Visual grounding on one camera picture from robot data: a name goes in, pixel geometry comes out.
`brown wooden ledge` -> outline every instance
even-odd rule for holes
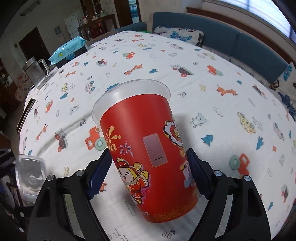
[[[227,17],[227,16],[219,14],[219,13],[210,12],[210,11],[206,11],[206,10],[202,10],[202,9],[198,9],[198,8],[187,7],[187,12],[206,16],[209,18],[213,18],[213,19],[228,23],[232,26],[235,26],[235,27],[251,34],[255,38],[259,39],[260,41],[262,41],[263,43],[268,45],[271,49],[273,49],[275,52],[277,52],[287,63],[294,62],[293,59],[290,57],[290,55],[287,54],[283,49],[281,49],[281,47],[279,47],[275,42],[273,42],[271,39],[269,39],[268,37],[266,37],[265,35],[263,35],[259,31],[251,28],[248,25],[245,25],[244,23],[241,23],[235,19],[232,19],[230,17]]]

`white tablecloth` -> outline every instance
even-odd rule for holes
[[[54,71],[47,84],[27,98],[37,101],[21,131],[21,154],[43,158],[57,178],[84,169],[102,153],[89,150],[85,141],[96,126],[91,117],[96,100],[118,83],[158,80],[171,91],[169,103],[185,149],[193,148],[201,160],[228,176],[250,173],[262,194],[272,237],[280,230],[296,197],[296,123],[249,74],[200,47],[133,31],[95,43]],[[207,203],[200,196],[185,216],[148,223],[114,164],[104,183],[91,203],[113,240],[187,240]]]

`blue cushion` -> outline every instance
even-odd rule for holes
[[[155,12],[153,14],[153,31],[158,26],[197,29],[204,33],[202,45],[232,55],[239,31],[226,24],[185,13]]]
[[[240,33],[232,56],[273,83],[288,64],[274,51],[253,37]]]
[[[113,31],[147,31],[147,24],[145,22],[133,23],[122,28],[114,29]]]

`wet wipes package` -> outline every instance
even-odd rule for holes
[[[51,61],[50,65],[57,64],[64,58],[68,57],[69,55],[73,54],[77,50],[84,47],[86,40],[81,38],[80,36],[71,39],[66,44],[59,47],[52,56],[48,59]]]

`metal screw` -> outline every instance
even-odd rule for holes
[[[215,176],[220,177],[222,176],[222,172],[220,172],[219,170],[214,171]]]
[[[52,181],[54,179],[54,175],[49,175],[48,177],[47,177],[47,180],[48,181]]]
[[[251,177],[250,176],[244,176],[244,179],[249,182],[251,180]]]
[[[83,176],[83,175],[84,175],[84,170],[79,170],[79,171],[77,171],[77,172],[76,172],[76,175],[77,175],[78,177]]]

